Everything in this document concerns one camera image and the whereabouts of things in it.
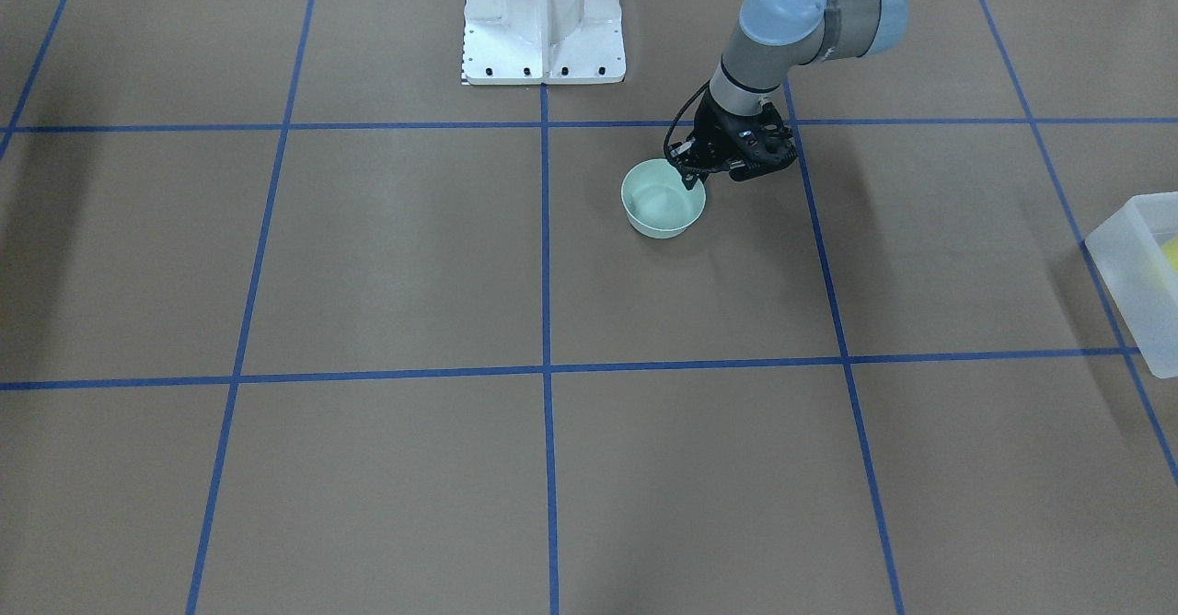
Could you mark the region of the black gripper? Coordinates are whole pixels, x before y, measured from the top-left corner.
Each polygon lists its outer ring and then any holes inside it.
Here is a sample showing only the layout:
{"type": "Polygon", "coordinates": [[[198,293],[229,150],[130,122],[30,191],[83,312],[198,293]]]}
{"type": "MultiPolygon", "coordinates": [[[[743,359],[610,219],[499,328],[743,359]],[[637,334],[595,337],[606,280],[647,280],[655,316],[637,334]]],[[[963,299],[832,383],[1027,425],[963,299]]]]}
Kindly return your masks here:
{"type": "Polygon", "coordinates": [[[666,130],[666,163],[677,171],[684,190],[693,191],[719,173],[727,173],[733,181],[765,174],[756,150],[765,104],[757,102],[755,108],[752,115],[733,114],[720,107],[709,90],[696,90],[690,95],[666,130]],[[691,106],[696,108],[687,140],[673,145],[673,131],[691,106]]]}

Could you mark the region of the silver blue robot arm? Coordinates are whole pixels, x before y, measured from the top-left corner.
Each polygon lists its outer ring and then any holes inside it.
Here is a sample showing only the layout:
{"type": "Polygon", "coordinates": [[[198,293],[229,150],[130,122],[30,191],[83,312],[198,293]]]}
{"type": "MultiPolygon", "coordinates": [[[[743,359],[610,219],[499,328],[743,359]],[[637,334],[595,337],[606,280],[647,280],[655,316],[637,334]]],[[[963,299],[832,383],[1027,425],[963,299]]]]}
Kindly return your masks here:
{"type": "Polygon", "coordinates": [[[744,0],[710,79],[684,102],[693,111],[681,143],[662,154],[687,191],[710,176],[749,181],[798,158],[773,95],[790,70],[888,52],[909,22],[907,0],[744,0]]]}

